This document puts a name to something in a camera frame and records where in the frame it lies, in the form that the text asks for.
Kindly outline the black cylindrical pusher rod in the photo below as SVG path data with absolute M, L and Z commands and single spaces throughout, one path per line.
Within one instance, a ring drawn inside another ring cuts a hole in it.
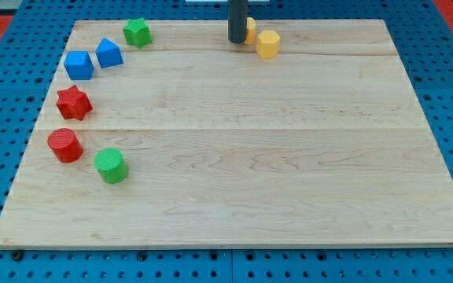
M 247 0 L 228 0 L 228 39 L 232 43 L 243 43 L 247 33 Z

